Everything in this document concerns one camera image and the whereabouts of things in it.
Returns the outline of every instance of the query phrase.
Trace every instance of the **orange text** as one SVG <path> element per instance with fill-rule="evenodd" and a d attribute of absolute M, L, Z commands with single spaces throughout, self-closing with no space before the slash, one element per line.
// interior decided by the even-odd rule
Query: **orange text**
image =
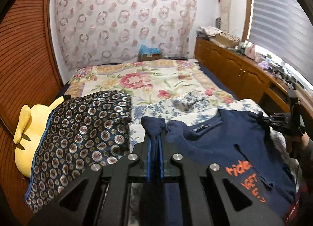
<path fill-rule="evenodd" d="M 244 183 L 241 183 L 244 187 L 246 187 L 248 190 L 251 190 L 252 194 L 257 197 L 261 202 L 266 202 L 266 200 L 263 197 L 259 196 L 258 188 L 255 187 L 255 183 L 257 183 L 258 180 L 256 179 L 256 173 L 253 173 L 251 176 L 247 177 L 244 181 Z"/>
<path fill-rule="evenodd" d="M 238 165 L 232 165 L 233 168 L 226 167 L 226 171 L 232 176 L 238 176 L 238 174 L 244 173 L 246 170 L 252 168 L 252 165 L 248 161 L 240 161 L 238 160 Z"/>

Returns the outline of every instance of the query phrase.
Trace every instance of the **blue plastic bag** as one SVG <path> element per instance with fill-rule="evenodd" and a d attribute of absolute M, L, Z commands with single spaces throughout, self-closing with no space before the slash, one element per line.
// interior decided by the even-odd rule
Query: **blue plastic bag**
<path fill-rule="evenodd" d="M 140 45 L 139 54 L 144 55 L 152 55 L 152 54 L 161 54 L 161 50 L 158 48 L 150 48 L 145 46 L 144 44 Z"/>

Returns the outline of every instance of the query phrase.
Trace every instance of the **window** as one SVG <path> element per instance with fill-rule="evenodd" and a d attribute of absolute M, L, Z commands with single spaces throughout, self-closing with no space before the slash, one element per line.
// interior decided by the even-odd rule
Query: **window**
<path fill-rule="evenodd" d="M 313 90 L 313 26 L 296 0 L 252 0 L 248 40 Z"/>

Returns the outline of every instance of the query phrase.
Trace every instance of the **sweater sleeve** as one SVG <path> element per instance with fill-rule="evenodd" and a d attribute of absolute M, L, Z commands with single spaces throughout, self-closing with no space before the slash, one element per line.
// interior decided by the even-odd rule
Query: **sweater sleeve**
<path fill-rule="evenodd" d="M 313 141 L 309 138 L 309 144 L 302 149 L 298 156 L 302 174 L 306 180 L 308 192 L 313 193 Z"/>

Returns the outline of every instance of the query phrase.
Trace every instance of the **metal screw cap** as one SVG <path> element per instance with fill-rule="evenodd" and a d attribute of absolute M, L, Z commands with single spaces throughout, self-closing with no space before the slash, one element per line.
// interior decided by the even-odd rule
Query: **metal screw cap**
<path fill-rule="evenodd" d="M 212 163 L 210 165 L 210 169 L 213 171 L 218 171 L 220 169 L 220 166 L 217 163 Z"/>
<path fill-rule="evenodd" d="M 99 164 L 93 164 L 90 166 L 90 168 L 93 171 L 98 171 L 99 169 L 101 169 L 101 166 Z"/>
<path fill-rule="evenodd" d="M 182 156 L 181 154 L 174 154 L 174 155 L 173 155 L 173 159 L 174 159 L 174 160 L 178 160 L 178 161 L 179 161 L 179 160 L 181 160 L 182 158 L 183 158 L 183 156 Z"/>
<path fill-rule="evenodd" d="M 136 154 L 129 154 L 128 156 L 127 156 L 127 158 L 129 159 L 129 160 L 136 160 L 137 158 L 138 158 L 138 155 L 136 155 Z"/>

